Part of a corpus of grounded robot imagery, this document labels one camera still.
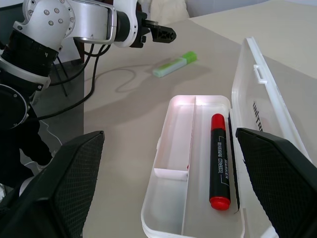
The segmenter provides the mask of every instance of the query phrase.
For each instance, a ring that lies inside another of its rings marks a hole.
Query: table surface
[[[317,78],[317,6],[270,0],[191,20],[239,44],[253,36],[263,55]]]
[[[84,226],[85,238],[145,237],[141,208],[157,141],[173,96],[223,95],[231,99],[242,39],[237,43],[191,20],[174,23],[172,27],[178,38],[169,45],[149,40],[142,50],[113,46],[100,59],[96,91],[85,103],[84,127],[85,132],[105,131],[106,140]],[[261,36],[256,40],[261,42],[262,50],[265,42]],[[199,60],[164,78],[152,76],[153,68],[187,51],[195,51]],[[317,112],[313,103],[317,99],[317,81],[271,58],[265,60],[316,165]],[[92,72],[93,61],[85,70],[86,93],[90,90]]]

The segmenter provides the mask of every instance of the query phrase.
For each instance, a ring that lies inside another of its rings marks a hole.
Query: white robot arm
[[[48,88],[53,61],[65,38],[90,44],[142,48],[145,34],[170,43],[176,33],[146,20],[137,0],[25,0],[24,22],[15,22],[10,42],[0,56],[0,130],[27,119],[30,102]]]

